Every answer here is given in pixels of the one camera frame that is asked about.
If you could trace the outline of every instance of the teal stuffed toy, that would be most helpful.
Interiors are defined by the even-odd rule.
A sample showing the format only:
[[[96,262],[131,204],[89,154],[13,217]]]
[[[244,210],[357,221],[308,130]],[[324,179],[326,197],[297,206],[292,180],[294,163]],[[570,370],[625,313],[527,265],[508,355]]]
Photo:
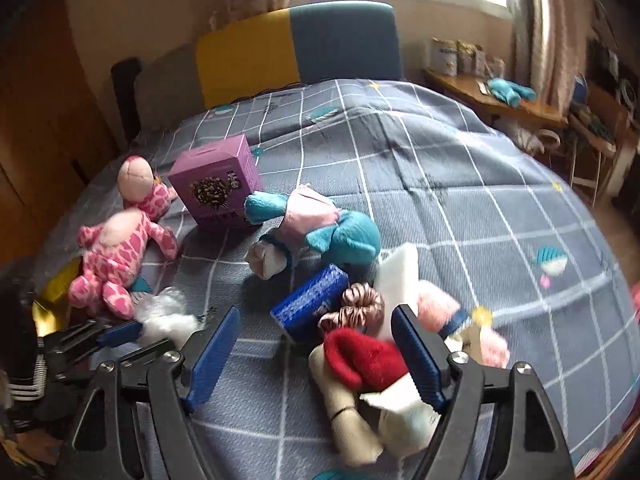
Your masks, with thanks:
[[[498,101],[507,103],[511,108],[518,108],[520,106],[521,99],[527,101],[535,101],[536,93],[526,86],[520,86],[512,81],[506,81],[499,77],[489,79],[487,81],[489,90]]]
[[[292,267],[305,245],[322,253],[324,263],[338,266],[366,266],[380,253],[380,232],[369,216],[338,209],[308,186],[298,186],[288,197],[254,191],[244,202],[244,215],[252,224],[284,217],[244,257],[263,280]]]

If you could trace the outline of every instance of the screw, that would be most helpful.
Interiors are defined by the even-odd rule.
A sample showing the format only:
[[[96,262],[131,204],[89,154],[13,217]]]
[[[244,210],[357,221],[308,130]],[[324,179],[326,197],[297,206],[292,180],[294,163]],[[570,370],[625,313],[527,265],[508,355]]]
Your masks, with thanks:
[[[463,351],[453,352],[451,360],[459,365],[465,365],[469,362],[469,356]]]
[[[531,365],[529,363],[518,363],[518,364],[516,364],[516,371],[519,374],[531,375],[531,370],[533,370],[533,368],[531,368]]]
[[[108,373],[115,368],[115,363],[113,361],[105,361],[103,363],[100,363],[100,366],[98,366],[98,368],[100,368],[101,371]]]
[[[162,354],[162,359],[164,359],[168,363],[175,363],[178,359],[180,359],[180,352],[169,350],[168,352]]]

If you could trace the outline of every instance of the wooden cabinet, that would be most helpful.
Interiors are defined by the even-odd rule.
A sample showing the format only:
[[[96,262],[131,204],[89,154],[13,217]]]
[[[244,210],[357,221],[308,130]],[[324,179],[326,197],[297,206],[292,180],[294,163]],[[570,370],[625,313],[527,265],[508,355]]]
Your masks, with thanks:
[[[65,0],[31,0],[0,39],[0,230],[9,240],[0,265],[33,253],[117,153],[84,78]]]

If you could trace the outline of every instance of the purple box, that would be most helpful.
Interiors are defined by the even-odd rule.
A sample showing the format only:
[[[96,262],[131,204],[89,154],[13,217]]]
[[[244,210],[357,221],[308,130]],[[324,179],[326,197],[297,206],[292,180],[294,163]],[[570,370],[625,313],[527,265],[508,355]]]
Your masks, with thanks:
[[[244,199],[262,189],[244,135],[182,152],[168,177],[203,229],[248,225],[244,218]]]

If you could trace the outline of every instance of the giraffe plush head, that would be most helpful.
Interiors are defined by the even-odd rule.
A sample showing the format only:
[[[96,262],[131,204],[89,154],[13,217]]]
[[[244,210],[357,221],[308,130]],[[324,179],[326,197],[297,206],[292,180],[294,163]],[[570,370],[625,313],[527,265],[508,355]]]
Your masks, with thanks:
[[[141,156],[130,156],[118,172],[118,191],[124,208],[137,207],[151,221],[164,215],[177,197],[173,187],[168,187],[154,175],[149,163]]]

